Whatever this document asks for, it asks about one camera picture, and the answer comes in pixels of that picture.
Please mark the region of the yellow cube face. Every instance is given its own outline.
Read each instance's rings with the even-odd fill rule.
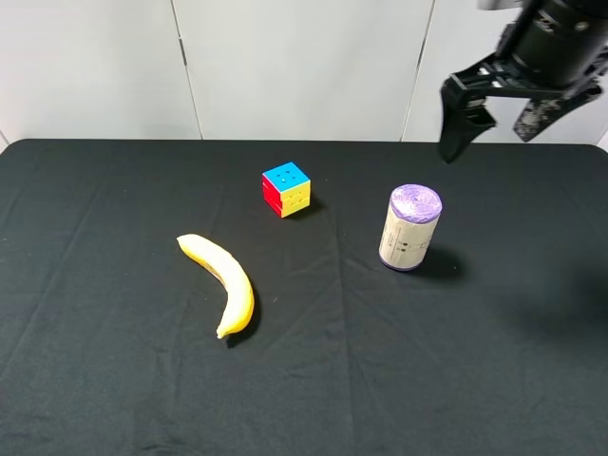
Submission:
[[[303,200],[311,197],[311,182],[304,182],[294,188],[281,192],[281,201],[284,203],[291,199]]]
[[[281,216],[283,218],[290,216],[291,214],[296,213],[297,211],[301,211],[305,207],[311,205],[311,199],[306,198],[299,201],[293,201],[292,203],[285,204],[283,202],[283,209],[281,210]]]

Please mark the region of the banana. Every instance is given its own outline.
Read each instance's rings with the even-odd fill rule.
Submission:
[[[254,313],[254,291],[249,278],[232,255],[198,235],[178,237],[185,254],[213,274],[228,292],[228,301],[218,326],[218,339],[245,329]]]

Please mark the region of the black tablecloth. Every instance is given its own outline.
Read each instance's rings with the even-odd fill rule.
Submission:
[[[280,219],[260,174],[296,162]],[[424,265],[378,245],[435,189]],[[207,236],[256,287],[215,329]],[[608,156],[590,146],[25,141],[0,156],[0,454],[605,456]]]

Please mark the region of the puzzle cube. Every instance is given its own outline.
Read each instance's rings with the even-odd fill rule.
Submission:
[[[262,174],[262,192],[282,218],[311,204],[311,180],[291,161]]]

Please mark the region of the blue cube face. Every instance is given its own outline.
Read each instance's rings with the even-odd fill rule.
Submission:
[[[284,192],[309,181],[308,177],[292,161],[266,171],[264,176],[273,183],[279,192]]]

